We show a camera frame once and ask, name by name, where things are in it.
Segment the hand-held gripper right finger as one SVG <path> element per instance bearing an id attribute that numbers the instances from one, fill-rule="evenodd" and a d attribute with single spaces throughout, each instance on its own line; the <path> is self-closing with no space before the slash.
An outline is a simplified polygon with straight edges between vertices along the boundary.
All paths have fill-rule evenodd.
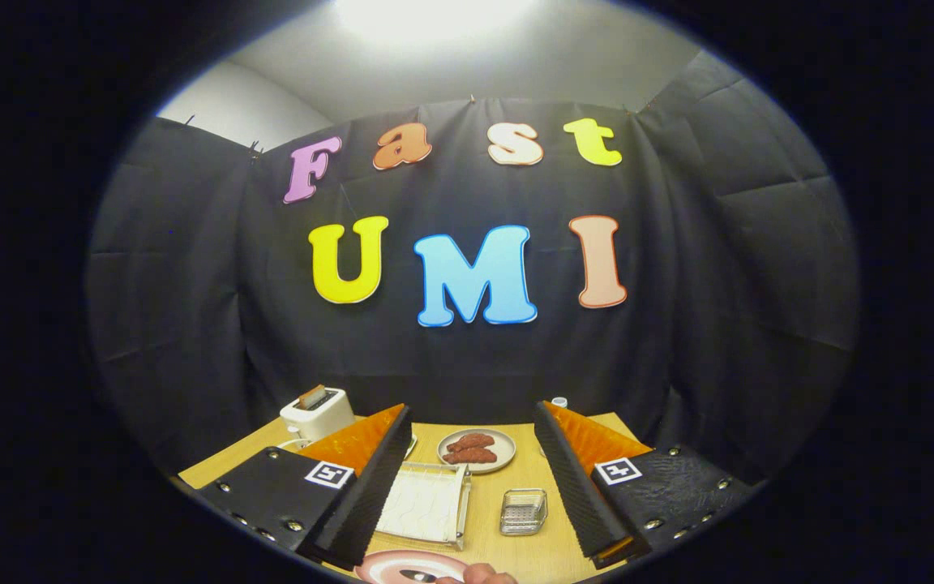
<path id="1" fill-rule="evenodd" d="M 665 554 L 759 489 L 688 446 L 649 447 L 548 401 L 535 404 L 533 422 L 579 547 L 597 569 Z"/>

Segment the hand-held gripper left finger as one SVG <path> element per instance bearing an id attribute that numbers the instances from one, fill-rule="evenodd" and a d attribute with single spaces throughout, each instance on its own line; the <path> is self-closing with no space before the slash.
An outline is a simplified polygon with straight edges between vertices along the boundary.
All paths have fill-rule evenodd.
<path id="1" fill-rule="evenodd" d="M 366 557 L 411 433 L 410 407 L 396 404 L 296 452 L 260 449 L 196 494 L 268 546 L 350 570 Z"/>

